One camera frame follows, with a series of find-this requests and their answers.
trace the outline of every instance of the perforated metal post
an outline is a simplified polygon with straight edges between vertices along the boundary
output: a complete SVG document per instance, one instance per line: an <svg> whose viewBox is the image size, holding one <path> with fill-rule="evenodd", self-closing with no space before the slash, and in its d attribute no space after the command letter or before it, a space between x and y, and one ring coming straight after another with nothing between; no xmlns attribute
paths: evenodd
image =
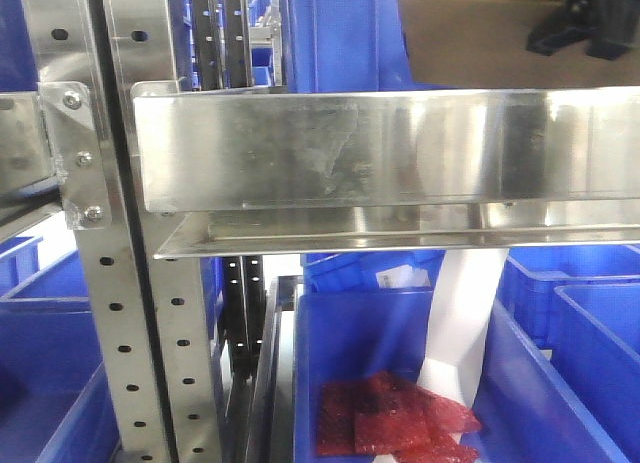
<svg viewBox="0 0 640 463"><path fill-rule="evenodd" d="M212 357L215 325L207 321L199 259L155 260L155 250L183 215L148 213L143 206L131 89L142 81L179 81L190 89L191 56L184 0L104 0L128 154L146 250L150 291L165 365L177 457L223 458L220 361Z"/></svg>
<svg viewBox="0 0 640 463"><path fill-rule="evenodd" d="M101 199L87 200L82 212L89 221L105 222L101 202L108 201L109 221L96 229L76 231L75 236L126 461L170 462L175 459L174 441L155 309L137 239L135 208L127 197L130 171L127 161L118 158L124 141L117 101L109 93L113 82L105 66L110 57L102 6L100 0L23 0L23 6L45 107L74 112L84 105L95 122L90 129L69 126L64 118L47 120L50 138L87 130L88 136L97 139L99 154L94 151L90 160L78 155L80 165L75 174L69 174L66 189L68 195L87 196L82 194L89 190L83 185L86 171L97 170L106 182L106 193ZM57 91L64 90L69 80L75 83ZM86 88L84 95L77 91L79 85ZM68 163L75 165L75 157Z"/></svg>

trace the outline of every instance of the storage shelving unit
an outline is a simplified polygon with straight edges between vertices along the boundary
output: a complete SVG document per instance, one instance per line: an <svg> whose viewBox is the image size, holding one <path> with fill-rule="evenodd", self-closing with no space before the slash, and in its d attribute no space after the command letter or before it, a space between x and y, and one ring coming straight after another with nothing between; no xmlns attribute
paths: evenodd
<svg viewBox="0 0 640 463"><path fill-rule="evenodd" d="M366 93L428 85L410 80L395 0L351 0L335 12L328 1L271 0L264 24L250 28L247 0L197 0L204 92L190 91L184 0L14 2L39 83L0 94L0 125L29 124L10 143L28 143L39 172L0 180L3 194L33 192L2 200L0 239L64 208L118 462L258 463L290 449L290 394L274 389L292 388L282 308L301 282L280 280L255 328L255 255L640 241L637 88ZM332 43L332 28L360 20L362 34ZM250 88L252 42L272 48L276 84L286 74L291 90L314 94ZM350 72L327 63L334 43L360 52ZM203 52L207 44L217 46ZM215 72L211 58L220 58ZM239 285L240 302L227 327L244 333L227 338L232 361L261 342L250 377L231 382L228 328L210 311L209 257L218 256L239 271L225 282Z"/></svg>

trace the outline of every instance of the stainless steel shelf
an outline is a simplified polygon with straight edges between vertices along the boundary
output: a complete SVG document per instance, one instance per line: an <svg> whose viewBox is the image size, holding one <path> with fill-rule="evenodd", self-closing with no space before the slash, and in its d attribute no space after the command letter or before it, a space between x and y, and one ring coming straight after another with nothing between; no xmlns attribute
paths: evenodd
<svg viewBox="0 0 640 463"><path fill-rule="evenodd" d="M191 213L156 258L640 241L640 201Z"/></svg>
<svg viewBox="0 0 640 463"><path fill-rule="evenodd" d="M0 195L53 176L36 92L0 93Z"/></svg>
<svg viewBox="0 0 640 463"><path fill-rule="evenodd" d="M639 88L159 87L135 99L146 207L194 213L156 258L640 238Z"/></svg>
<svg viewBox="0 0 640 463"><path fill-rule="evenodd" d="M0 242L62 211L57 191L22 201L0 201Z"/></svg>
<svg viewBox="0 0 640 463"><path fill-rule="evenodd" d="M640 88L135 99L152 212L640 197Z"/></svg>

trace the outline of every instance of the metal rack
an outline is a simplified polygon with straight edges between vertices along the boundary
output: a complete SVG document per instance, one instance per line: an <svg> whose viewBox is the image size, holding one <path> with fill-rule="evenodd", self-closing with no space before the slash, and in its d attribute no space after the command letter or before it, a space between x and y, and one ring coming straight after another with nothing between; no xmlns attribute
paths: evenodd
<svg viewBox="0 0 640 463"><path fill-rule="evenodd" d="M206 86L250 86L251 41L281 61L278 8L267 30L249 29L246 0L224 0L223 66L215 1L194 5L199 57L220 59ZM192 93L183 0L23 3L48 140L35 93L0 95L3 131L26 121L13 141L34 151L3 153L0 164L31 166L0 188L50 183L52 145L123 463L264 456L282 292L271 293L263 333L252 330L263 342L257 368L236 375L225 408L201 257L640 240L637 89ZM465 139L471 132L481 136ZM0 236L57 210L57 190L46 190L3 206ZM238 275L228 284L260 281ZM244 303L246 338L229 339L239 348L254 343L257 310Z"/></svg>

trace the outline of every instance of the metal bracket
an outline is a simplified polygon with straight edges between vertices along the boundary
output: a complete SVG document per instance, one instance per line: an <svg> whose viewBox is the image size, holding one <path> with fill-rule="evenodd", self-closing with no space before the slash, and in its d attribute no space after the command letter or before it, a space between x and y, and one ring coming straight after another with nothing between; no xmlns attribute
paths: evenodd
<svg viewBox="0 0 640 463"><path fill-rule="evenodd" d="M222 262L225 336L233 372L247 379L255 374L262 345L266 308L262 257L230 256Z"/></svg>
<svg viewBox="0 0 640 463"><path fill-rule="evenodd" d="M40 83L39 93L67 226L105 228L111 205L89 88L79 82Z"/></svg>

